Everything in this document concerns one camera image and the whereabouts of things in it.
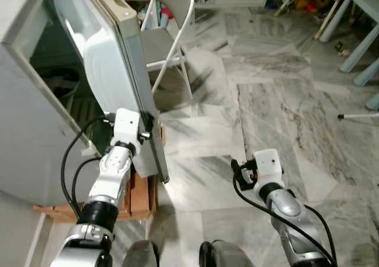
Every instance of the black wire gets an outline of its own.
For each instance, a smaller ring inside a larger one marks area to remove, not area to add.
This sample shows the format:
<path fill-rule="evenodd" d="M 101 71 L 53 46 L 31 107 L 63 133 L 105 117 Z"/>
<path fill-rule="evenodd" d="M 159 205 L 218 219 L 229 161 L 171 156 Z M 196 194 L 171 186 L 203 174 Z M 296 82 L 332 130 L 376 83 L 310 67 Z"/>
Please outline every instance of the black wire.
<path fill-rule="evenodd" d="M 68 146 L 68 148 L 66 149 L 65 151 L 65 154 L 63 155 L 63 159 L 62 159 L 62 165 L 60 166 L 60 184 L 62 186 L 62 190 L 63 190 L 63 194 L 65 195 L 66 197 L 66 200 L 67 202 L 70 204 L 73 212 L 75 213 L 76 215 L 76 218 L 79 218 L 79 213 L 80 211 L 76 209 L 76 207 L 72 204 L 72 199 L 70 197 L 70 194 L 68 193 L 67 191 L 67 187 L 66 187 L 66 181 L 65 181 L 65 168 L 66 168 L 66 161 L 67 161 L 67 156 L 69 155 L 69 152 L 70 150 L 72 149 L 73 145 L 79 140 L 79 138 L 81 137 L 81 135 L 83 135 L 83 133 L 85 132 L 85 130 L 87 130 L 87 128 L 94 122 L 98 121 L 98 120 L 104 120 L 105 119 L 105 116 L 102 115 L 102 116 L 99 116 L 99 117 L 96 117 L 96 118 L 93 118 L 92 120 L 89 120 L 84 126 L 83 126 L 83 129 L 76 135 L 76 137 L 72 140 L 71 144 Z"/>
<path fill-rule="evenodd" d="M 81 169 L 83 168 L 83 166 L 85 166 L 87 163 L 89 162 L 93 162 L 95 160 L 101 160 L 101 157 L 93 157 L 92 159 L 87 159 L 86 161 L 82 162 L 81 165 L 78 166 L 78 168 L 76 169 L 76 172 L 73 176 L 73 179 L 72 179 L 72 186 L 71 186 L 71 197 L 72 197 L 72 204 L 74 205 L 74 207 L 80 211 L 80 208 L 79 208 L 79 205 L 78 205 L 78 202 L 76 200 L 76 181 L 78 180 L 78 175 L 81 171 Z"/>
<path fill-rule="evenodd" d="M 237 187 L 236 175 L 233 175 L 233 187 L 235 188 L 236 193 L 238 194 L 238 196 L 240 196 L 240 198 L 242 200 L 244 200 L 245 202 L 247 202 L 250 205 L 254 206 L 255 208 L 260 209 L 261 211 L 269 214 L 271 217 L 274 217 L 277 220 L 282 221 L 283 223 L 285 223 L 286 225 L 288 225 L 289 227 L 291 227 L 292 229 L 294 229 L 295 231 L 297 231 L 298 233 L 300 233 L 307 240 L 309 240 L 310 242 L 312 242 L 318 249 L 320 249 L 320 251 L 327 257 L 327 259 L 329 260 L 329 262 L 332 264 L 332 266 L 337 267 L 337 263 L 334 260 L 334 258 L 331 257 L 331 255 L 325 250 L 325 248 L 322 247 L 322 245 L 320 243 L 318 243 L 314 238 L 312 238 L 311 236 L 309 236 L 305 231 L 302 231 L 302 229 L 298 228 L 293 223 L 291 223 L 290 221 L 287 221 L 285 218 L 281 217 L 280 215 L 275 214 L 274 212 L 270 211 L 269 209 L 267 209 L 267 208 L 265 208 L 265 207 L 263 207 L 263 206 L 255 203 L 255 202 L 247 199 L 245 196 L 243 196 L 242 193 L 239 191 L 239 189 Z"/>
<path fill-rule="evenodd" d="M 322 224 L 324 225 L 324 229 L 326 231 L 327 239 L 328 239 L 329 245 L 330 245 L 330 251 L 332 252 L 332 256 L 333 256 L 334 261 L 337 263 L 337 255 L 336 255 L 336 249 L 335 249 L 334 242 L 333 242 L 332 233 L 330 232 L 329 227 L 327 226 L 326 221 L 324 220 L 324 218 L 322 217 L 322 215 L 317 210 L 315 210 L 314 208 L 312 208 L 312 207 L 310 207 L 308 205 L 304 205 L 304 206 L 308 210 L 310 210 L 313 214 L 315 214 L 320 219 L 320 221 L 322 222 Z"/>

